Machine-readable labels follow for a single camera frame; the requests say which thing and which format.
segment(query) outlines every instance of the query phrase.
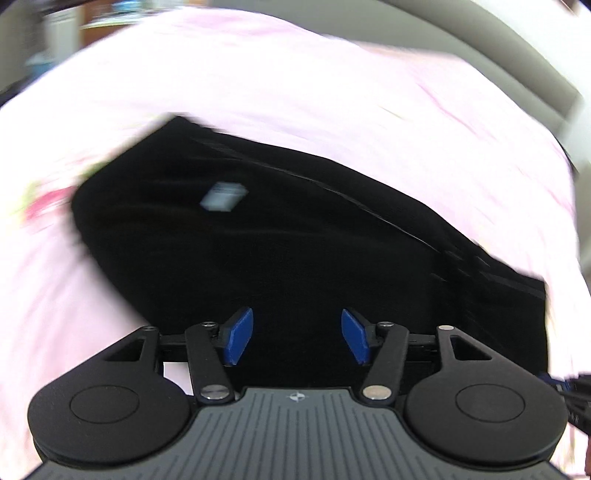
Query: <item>white wall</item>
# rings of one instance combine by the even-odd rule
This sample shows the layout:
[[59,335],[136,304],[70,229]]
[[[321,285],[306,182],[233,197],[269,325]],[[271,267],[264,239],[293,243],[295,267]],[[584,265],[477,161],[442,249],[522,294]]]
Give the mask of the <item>white wall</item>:
[[63,62],[81,49],[80,27],[83,20],[82,7],[62,10],[43,19],[47,57],[54,64]]
[[557,0],[473,0],[536,48],[583,96],[581,110],[559,139],[573,163],[591,162],[591,12],[577,15]]
[[27,75],[35,53],[35,16],[27,0],[17,0],[0,15],[0,91]]

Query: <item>blue finger pad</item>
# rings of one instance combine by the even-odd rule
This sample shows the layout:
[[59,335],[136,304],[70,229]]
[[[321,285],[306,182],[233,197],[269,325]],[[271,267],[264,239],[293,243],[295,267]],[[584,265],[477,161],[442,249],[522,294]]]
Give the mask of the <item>blue finger pad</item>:
[[343,338],[349,349],[355,356],[359,365],[369,363],[369,345],[365,338],[365,329],[363,326],[351,315],[348,310],[343,310],[340,315],[340,326],[343,332]]
[[248,309],[234,324],[230,331],[228,344],[223,350],[224,361],[227,365],[236,365],[240,360],[251,339],[253,322],[252,309]]
[[556,386],[559,385],[559,391],[569,391],[571,389],[570,384],[567,380],[557,380],[556,378],[553,378],[548,374],[538,375],[538,378],[554,388],[556,388]]

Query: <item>ridged surface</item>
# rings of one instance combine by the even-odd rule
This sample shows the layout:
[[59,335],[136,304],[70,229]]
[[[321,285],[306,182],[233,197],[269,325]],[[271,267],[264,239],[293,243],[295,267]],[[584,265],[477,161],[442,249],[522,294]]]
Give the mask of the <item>ridged surface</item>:
[[251,388],[226,407],[204,408],[187,434],[157,456],[109,471],[53,463],[31,480],[559,480],[549,463],[477,472],[422,450],[398,417],[354,402],[346,390]]

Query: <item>round pad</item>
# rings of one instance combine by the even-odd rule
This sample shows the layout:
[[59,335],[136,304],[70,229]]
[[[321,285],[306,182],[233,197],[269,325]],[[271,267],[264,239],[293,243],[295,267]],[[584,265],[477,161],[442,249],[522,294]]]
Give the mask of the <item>round pad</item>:
[[139,407],[138,395],[125,387],[100,385],[76,394],[70,408],[79,419],[91,423],[115,423],[132,415]]
[[132,375],[125,364],[117,366],[80,374],[74,369],[33,398],[31,433],[49,460],[82,468],[120,465],[180,434],[190,414],[183,390],[153,372]]
[[457,361],[410,391],[405,418],[448,460],[509,467],[548,459],[567,421],[562,398],[506,359]]
[[471,385],[456,396],[461,412],[471,419],[503,423],[516,419],[525,410],[521,395],[501,385]]

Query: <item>bed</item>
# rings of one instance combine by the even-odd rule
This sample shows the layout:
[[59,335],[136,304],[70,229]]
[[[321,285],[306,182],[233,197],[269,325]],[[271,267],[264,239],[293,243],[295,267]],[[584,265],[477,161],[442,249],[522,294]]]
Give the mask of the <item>bed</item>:
[[[145,323],[80,244],[68,199],[171,112],[327,157],[425,203],[546,281],[550,374],[591,371],[591,297],[555,139],[576,90],[470,0],[336,5],[216,0],[230,8],[151,17],[0,110],[0,478],[39,463],[26,419],[36,391]],[[188,389],[183,368],[165,374]],[[586,448],[569,426],[553,462],[580,474]]]

